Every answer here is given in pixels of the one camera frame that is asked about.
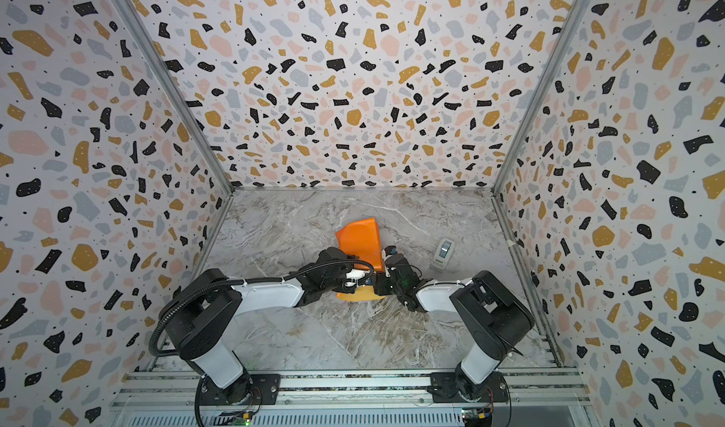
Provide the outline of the white tape dispenser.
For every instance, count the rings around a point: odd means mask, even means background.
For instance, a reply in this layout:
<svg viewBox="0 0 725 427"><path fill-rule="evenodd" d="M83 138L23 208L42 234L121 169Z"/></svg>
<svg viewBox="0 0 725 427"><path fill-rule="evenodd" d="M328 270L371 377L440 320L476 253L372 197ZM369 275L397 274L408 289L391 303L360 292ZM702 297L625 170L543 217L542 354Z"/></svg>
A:
<svg viewBox="0 0 725 427"><path fill-rule="evenodd" d="M437 271L444 271L452 258L455 243L449 238L443 238L432 257L430 267Z"/></svg>

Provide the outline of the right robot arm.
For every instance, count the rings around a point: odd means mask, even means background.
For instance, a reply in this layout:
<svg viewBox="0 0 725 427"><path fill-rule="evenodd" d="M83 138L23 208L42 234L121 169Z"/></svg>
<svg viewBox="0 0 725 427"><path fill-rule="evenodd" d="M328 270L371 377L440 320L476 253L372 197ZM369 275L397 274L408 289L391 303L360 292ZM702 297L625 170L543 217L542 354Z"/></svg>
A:
<svg viewBox="0 0 725 427"><path fill-rule="evenodd" d="M422 278L396 247L383 250L385 278L376 283L411 312L460 316L474 340L454 372L458 391L474 398L489 376L534 328L530 310L493 273L483 270L464 281Z"/></svg>

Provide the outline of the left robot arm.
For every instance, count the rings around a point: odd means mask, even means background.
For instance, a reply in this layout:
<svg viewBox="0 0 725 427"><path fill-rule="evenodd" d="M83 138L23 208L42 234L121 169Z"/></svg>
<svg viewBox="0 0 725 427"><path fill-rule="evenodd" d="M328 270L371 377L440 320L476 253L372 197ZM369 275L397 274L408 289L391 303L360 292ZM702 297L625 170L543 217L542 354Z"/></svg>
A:
<svg viewBox="0 0 725 427"><path fill-rule="evenodd" d="M223 342L232 321L248 312L296 308L330 291L353 291L375 267L330 247L317 261L282 277L230 279L204 271L168 302L149 341L154 357L178 356L217 388L238 387L248 378L240 358Z"/></svg>

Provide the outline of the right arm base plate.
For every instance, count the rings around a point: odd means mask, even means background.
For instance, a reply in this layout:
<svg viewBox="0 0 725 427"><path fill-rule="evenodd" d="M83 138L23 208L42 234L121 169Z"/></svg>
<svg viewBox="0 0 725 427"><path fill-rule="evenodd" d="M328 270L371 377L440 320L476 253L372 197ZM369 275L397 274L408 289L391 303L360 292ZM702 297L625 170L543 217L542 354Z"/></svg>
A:
<svg viewBox="0 0 725 427"><path fill-rule="evenodd" d="M487 404L510 400L508 385L501 372L492 372L479 384L470 381L462 370L434 372L430 375L427 391L436 404Z"/></svg>

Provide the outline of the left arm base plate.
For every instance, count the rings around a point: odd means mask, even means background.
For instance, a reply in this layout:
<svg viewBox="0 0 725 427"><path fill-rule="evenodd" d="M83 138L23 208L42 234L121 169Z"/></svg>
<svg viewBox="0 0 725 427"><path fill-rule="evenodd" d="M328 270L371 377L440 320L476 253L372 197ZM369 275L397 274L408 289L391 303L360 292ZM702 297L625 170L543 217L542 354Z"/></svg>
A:
<svg viewBox="0 0 725 427"><path fill-rule="evenodd" d="M281 375L277 373L245 373L227 388L220 388L209 376L204 376L194 396L198 406L255 407L277 402Z"/></svg>

